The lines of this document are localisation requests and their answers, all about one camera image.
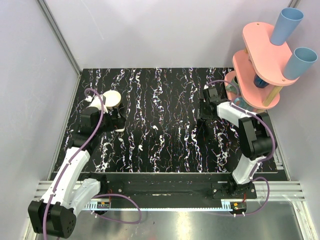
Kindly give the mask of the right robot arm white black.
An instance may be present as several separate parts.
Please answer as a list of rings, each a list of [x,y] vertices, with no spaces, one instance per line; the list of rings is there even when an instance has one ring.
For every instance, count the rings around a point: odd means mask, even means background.
[[[221,99],[215,87],[204,89],[200,99],[198,119],[226,120],[238,128],[240,160],[226,183],[212,185],[217,198],[242,198],[250,194],[253,177],[259,166],[273,156],[277,148],[274,131],[267,113],[254,113],[228,99]]]

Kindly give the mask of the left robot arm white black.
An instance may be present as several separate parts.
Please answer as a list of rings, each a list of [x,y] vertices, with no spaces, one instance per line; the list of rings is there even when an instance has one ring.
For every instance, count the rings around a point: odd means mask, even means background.
[[[82,185],[75,184],[101,135],[106,132],[121,133],[125,130],[125,117],[121,113],[122,96],[108,90],[91,98],[89,106],[80,113],[76,133],[67,147],[61,168],[40,200],[28,206],[28,215],[37,234],[67,239],[72,234],[77,216],[94,196],[103,198],[108,193],[107,179],[97,173],[89,174]]]

